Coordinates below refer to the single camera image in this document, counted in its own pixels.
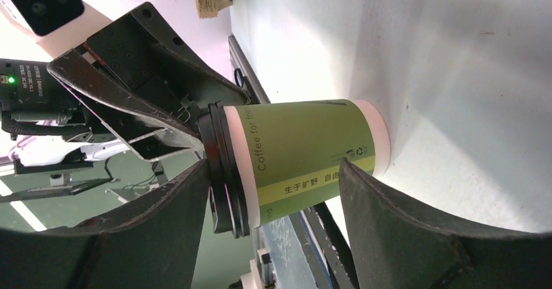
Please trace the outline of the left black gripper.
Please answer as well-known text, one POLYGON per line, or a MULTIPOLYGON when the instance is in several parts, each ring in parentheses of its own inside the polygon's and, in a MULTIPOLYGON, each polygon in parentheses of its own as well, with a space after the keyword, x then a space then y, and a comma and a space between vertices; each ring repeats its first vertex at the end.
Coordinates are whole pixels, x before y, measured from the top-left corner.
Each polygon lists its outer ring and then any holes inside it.
POLYGON ((75 49, 53 59, 47 70, 142 160, 203 151, 199 134, 177 118, 187 120, 189 112, 218 101, 251 102, 245 90, 207 65, 150 2, 93 34, 87 45, 122 84, 75 49))

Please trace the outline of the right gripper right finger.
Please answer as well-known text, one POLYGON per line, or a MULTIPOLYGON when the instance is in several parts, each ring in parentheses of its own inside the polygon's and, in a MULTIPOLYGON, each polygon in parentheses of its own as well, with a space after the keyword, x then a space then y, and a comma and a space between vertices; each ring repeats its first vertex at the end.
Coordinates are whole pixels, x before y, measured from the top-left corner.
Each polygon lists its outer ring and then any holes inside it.
POLYGON ((464 219, 347 159, 340 199, 361 288, 550 288, 551 233, 464 219))

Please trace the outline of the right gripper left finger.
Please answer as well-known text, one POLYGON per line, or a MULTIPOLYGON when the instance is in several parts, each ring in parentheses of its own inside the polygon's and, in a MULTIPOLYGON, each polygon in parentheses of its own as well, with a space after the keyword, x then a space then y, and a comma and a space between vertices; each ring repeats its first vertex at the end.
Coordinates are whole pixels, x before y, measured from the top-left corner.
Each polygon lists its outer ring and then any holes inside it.
POLYGON ((1 231, 2 288, 190 288, 208 200, 200 160, 75 227, 1 231))

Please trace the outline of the green paper coffee cup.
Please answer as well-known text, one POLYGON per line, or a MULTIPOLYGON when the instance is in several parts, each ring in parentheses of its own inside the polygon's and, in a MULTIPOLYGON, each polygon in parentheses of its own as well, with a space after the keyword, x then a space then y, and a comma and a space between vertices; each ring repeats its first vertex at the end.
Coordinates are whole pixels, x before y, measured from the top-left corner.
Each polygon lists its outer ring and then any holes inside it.
POLYGON ((364 100, 226 106, 223 119, 251 228, 337 197, 343 159, 374 176, 390 163, 385 121, 364 100))

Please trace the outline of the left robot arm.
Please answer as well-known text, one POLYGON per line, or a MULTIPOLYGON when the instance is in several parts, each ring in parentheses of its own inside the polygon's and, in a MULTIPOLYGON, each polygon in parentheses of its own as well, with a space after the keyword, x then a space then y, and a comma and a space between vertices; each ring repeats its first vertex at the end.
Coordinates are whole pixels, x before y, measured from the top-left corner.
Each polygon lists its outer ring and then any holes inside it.
POLYGON ((66 142, 118 139, 159 161, 203 148, 198 116, 211 103, 249 103, 145 2, 51 62, 1 64, 3 129, 66 142))

